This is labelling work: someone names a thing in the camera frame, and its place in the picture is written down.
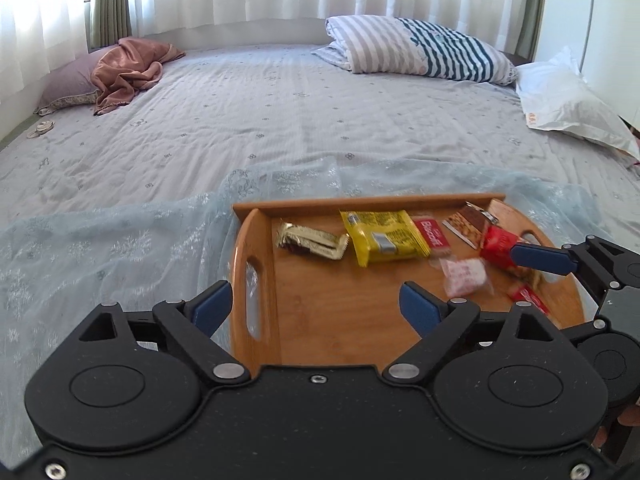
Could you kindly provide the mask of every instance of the wooden tray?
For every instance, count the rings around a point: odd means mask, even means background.
[[[471,202],[497,216],[507,230],[533,234],[542,245],[552,246],[542,231],[503,199],[501,194],[459,194],[235,204],[242,227],[232,260],[234,356],[254,373],[262,364],[375,364],[382,370],[418,341],[398,307],[402,283],[413,280],[447,299],[442,271],[426,259],[376,263],[363,269],[352,244],[339,261],[291,254],[274,247],[282,221],[342,234],[346,230],[340,210],[426,210],[441,220]],[[446,228],[443,231],[458,258],[478,256],[478,251],[456,235]],[[252,337],[246,323],[247,263],[258,275],[258,338]],[[492,266],[488,269],[494,294],[479,291],[469,299],[483,310],[507,311],[513,301],[506,291],[514,277]],[[540,297],[561,327],[584,322],[571,277],[544,282]]]

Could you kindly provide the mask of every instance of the striped blanket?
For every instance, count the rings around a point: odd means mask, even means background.
[[[334,41],[315,54],[353,73],[394,72],[508,85],[516,68],[484,41],[435,23],[388,16],[334,16]]]

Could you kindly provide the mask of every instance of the pink blanket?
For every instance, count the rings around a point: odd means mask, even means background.
[[[184,56],[170,43],[143,38],[122,38],[108,51],[91,73],[91,82],[101,94],[94,115],[103,115],[118,106],[128,105],[140,90],[148,90],[160,81],[162,63]]]

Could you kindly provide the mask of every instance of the green curtain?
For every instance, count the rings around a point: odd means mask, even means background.
[[[516,54],[531,60],[538,42],[540,21],[545,0],[527,0],[524,10],[522,30],[516,46]]]
[[[127,0],[94,0],[91,15],[91,48],[108,46],[131,36]]]

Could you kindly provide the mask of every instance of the snack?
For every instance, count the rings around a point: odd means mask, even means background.
[[[525,283],[517,283],[509,290],[509,297],[513,301],[529,301],[529,303],[538,307],[547,316],[549,315],[549,309],[540,299],[540,297]]]
[[[445,218],[442,224],[474,249],[480,248],[482,236],[498,219],[491,213],[469,202],[458,212]]]
[[[527,243],[518,235],[491,225],[487,228],[482,239],[480,256],[496,267],[530,283],[533,288],[538,288],[542,278],[540,272],[535,269],[529,269],[529,267],[517,266],[511,259],[511,248],[518,242]]]
[[[433,216],[421,214],[412,216],[411,220],[414,221],[422,238],[427,242],[431,250],[431,256],[443,258],[451,254],[451,245],[449,245],[449,241],[445,238],[442,229],[438,225],[438,221]]]
[[[442,260],[441,264],[445,275],[444,291],[448,298],[466,296],[482,286],[490,285],[481,258]]]
[[[283,222],[278,230],[276,245],[295,254],[312,253],[340,260],[349,244],[349,235],[337,237],[334,234],[302,225]]]
[[[427,243],[406,211],[340,211],[353,239],[358,265],[429,256]]]

